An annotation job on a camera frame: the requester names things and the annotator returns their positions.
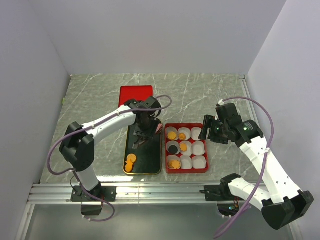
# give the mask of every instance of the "gray wall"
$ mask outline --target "gray wall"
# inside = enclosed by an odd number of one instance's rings
[[[275,123],[272,149],[315,202],[299,220],[305,240],[319,239],[320,1],[288,0],[254,61],[248,86]],[[269,132],[269,122],[258,113]]]
[[[11,240],[40,179],[69,76],[28,1],[1,1],[0,32],[0,232]]]
[[[71,74],[247,74],[286,2],[29,1]]]

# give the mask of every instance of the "table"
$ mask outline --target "table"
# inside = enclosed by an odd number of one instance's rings
[[[162,123],[202,123],[204,115],[215,115],[220,99],[245,96],[243,81],[236,74],[77,74],[70,85],[59,116],[53,143],[65,134],[72,122],[79,124],[96,120],[118,108],[121,86],[152,85],[155,96],[167,94],[172,105],[159,117]],[[233,101],[242,119],[252,118],[252,111],[244,100]],[[164,106],[165,98],[160,99]],[[167,174],[165,149],[162,150],[162,171],[157,175],[128,176],[123,172],[123,158],[127,128],[104,139],[95,148],[93,168],[101,182],[219,182],[221,178],[240,174],[249,182],[258,179],[258,173],[235,144],[222,145],[207,141],[209,170],[199,174]],[[51,158],[52,168],[60,172],[70,165],[56,149]],[[41,183],[66,183],[72,173],[51,175],[45,168]]]

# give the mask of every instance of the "yellow food item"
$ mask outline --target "yellow food item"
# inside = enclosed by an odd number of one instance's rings
[[[181,141],[184,141],[184,140],[186,140],[186,135],[184,134],[184,133],[179,133],[179,139],[181,140]]]
[[[168,162],[168,166],[171,169],[179,169],[181,167],[181,163],[178,160],[171,160]]]
[[[126,159],[127,159],[129,162],[131,162],[131,163],[134,164],[134,163],[137,161],[137,156],[134,155],[133,153],[131,153],[131,154],[129,154],[129,155],[126,157]]]
[[[177,138],[177,134],[174,131],[169,132],[167,136],[168,136],[168,139],[170,139],[171,141]]]
[[[126,165],[124,167],[125,171],[127,173],[131,173],[132,170],[134,169],[134,164],[131,161],[125,161]]]
[[[180,149],[181,149],[181,151],[183,151],[183,152],[187,151],[187,149],[188,149],[187,144],[185,144],[185,143],[180,143]]]

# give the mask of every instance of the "marble table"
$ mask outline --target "marble table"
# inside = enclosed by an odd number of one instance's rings
[[[121,86],[152,85],[154,96],[167,94],[172,105],[159,117],[162,123],[202,123],[204,115],[215,115],[220,99],[244,96],[242,81],[234,74],[79,74],[71,76],[53,143],[65,134],[67,126],[91,122],[118,108]],[[165,98],[160,100],[164,106]],[[250,119],[246,101],[233,101],[243,120]],[[167,174],[165,149],[162,150],[162,171],[157,175],[128,176],[123,172],[127,128],[104,139],[95,148],[93,168],[101,182],[219,182],[237,173],[254,182],[258,173],[235,144],[222,145],[207,141],[209,170],[199,174]],[[70,167],[56,149],[51,158],[55,171]],[[53,176],[45,168],[41,183],[66,183],[72,173]]]

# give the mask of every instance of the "red board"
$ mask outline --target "red board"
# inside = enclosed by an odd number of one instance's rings
[[[202,123],[167,123],[164,127],[164,132],[166,132],[166,128],[168,127],[174,127],[176,128],[177,130],[179,130],[180,128],[188,128],[188,129],[192,129],[192,128],[203,128],[203,125]],[[191,168],[191,169],[170,169],[168,168],[168,163],[167,163],[167,157],[169,155],[172,155],[171,153],[169,153],[167,151],[167,143],[169,142],[170,140],[167,138],[167,136],[165,136],[165,170],[168,174],[203,174],[205,173],[206,171],[208,171],[209,169],[209,163],[208,163],[208,154],[207,154],[207,145],[206,145],[206,141],[204,140],[201,140],[201,142],[203,142],[204,144],[204,150],[205,150],[205,153],[204,153],[204,157],[205,157],[205,160],[206,160],[206,165],[205,165],[205,168],[201,168],[201,169],[196,169],[196,168]],[[195,140],[193,140],[192,138],[190,138],[188,140],[190,143],[194,143]],[[175,155],[177,157],[181,157],[182,154],[179,153],[177,155]]]
[[[148,97],[153,95],[154,89],[151,85],[122,86],[120,88],[119,107],[130,99],[145,101]]]

